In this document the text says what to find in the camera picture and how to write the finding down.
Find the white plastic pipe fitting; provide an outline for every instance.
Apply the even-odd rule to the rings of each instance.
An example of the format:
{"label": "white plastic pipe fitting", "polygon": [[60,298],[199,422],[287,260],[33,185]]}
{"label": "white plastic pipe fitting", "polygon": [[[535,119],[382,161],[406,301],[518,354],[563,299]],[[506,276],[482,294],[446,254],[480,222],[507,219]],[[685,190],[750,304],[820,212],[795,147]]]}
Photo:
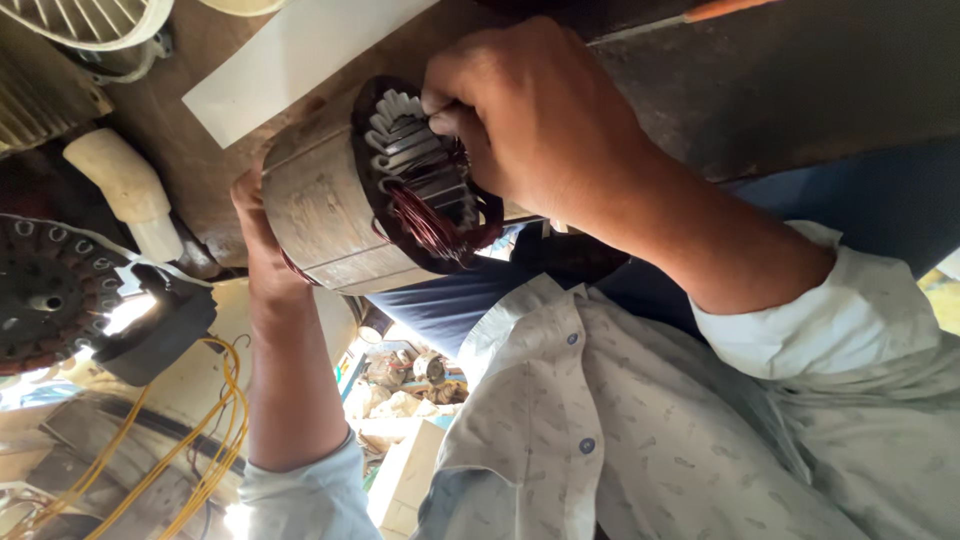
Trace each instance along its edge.
{"label": "white plastic pipe fitting", "polygon": [[63,150],[63,157],[100,187],[113,214],[130,227],[146,258],[166,262],[183,255],[159,176],[114,130],[78,138]]}

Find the shirt button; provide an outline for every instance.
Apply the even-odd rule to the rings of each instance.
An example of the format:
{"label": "shirt button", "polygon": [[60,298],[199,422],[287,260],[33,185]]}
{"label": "shirt button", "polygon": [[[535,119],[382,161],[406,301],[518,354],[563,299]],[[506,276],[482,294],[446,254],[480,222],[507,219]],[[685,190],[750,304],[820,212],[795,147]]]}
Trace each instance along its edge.
{"label": "shirt button", "polygon": [[596,447],[597,447],[597,442],[589,437],[580,441],[580,452],[584,454],[589,454],[593,452],[593,449]]}

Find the white printed shirt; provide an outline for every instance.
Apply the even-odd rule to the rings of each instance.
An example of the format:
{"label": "white printed shirt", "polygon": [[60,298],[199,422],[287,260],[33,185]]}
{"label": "white printed shirt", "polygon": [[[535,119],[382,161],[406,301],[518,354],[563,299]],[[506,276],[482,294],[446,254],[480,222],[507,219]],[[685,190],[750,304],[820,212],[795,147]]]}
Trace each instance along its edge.
{"label": "white printed shirt", "polygon": [[[822,244],[839,234],[793,224]],[[957,538],[960,364],[906,265],[837,247],[711,348],[541,276],[477,324],[418,539]],[[248,465],[252,538],[378,538],[362,455]]]}

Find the shirt sleeve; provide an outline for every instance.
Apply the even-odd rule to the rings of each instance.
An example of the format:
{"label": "shirt sleeve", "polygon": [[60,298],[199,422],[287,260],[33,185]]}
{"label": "shirt sleeve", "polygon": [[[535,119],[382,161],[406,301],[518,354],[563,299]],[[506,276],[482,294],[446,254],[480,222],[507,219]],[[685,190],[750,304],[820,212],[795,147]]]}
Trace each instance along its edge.
{"label": "shirt sleeve", "polygon": [[251,511],[251,540],[382,538],[367,515],[363,452],[351,430],[331,455],[289,473],[247,464],[240,502]]}
{"label": "shirt sleeve", "polygon": [[788,222],[836,250],[827,279],[779,307],[738,315],[693,313],[717,355],[737,370],[766,380],[831,375],[940,345],[930,302],[905,262],[840,246],[841,234],[809,221]]}

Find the blue jeans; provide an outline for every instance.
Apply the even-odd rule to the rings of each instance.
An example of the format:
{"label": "blue jeans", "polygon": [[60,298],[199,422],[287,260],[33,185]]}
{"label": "blue jeans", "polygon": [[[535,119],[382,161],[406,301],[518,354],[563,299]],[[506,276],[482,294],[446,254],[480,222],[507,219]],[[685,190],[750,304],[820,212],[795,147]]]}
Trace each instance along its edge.
{"label": "blue jeans", "polygon": [[[905,260],[917,278],[960,247],[960,137],[721,187],[781,219],[841,231],[855,250]],[[480,317],[532,278],[509,262],[483,259],[468,271],[367,298],[455,357]],[[593,286],[633,315],[702,339],[686,294],[648,262],[632,258]]]}

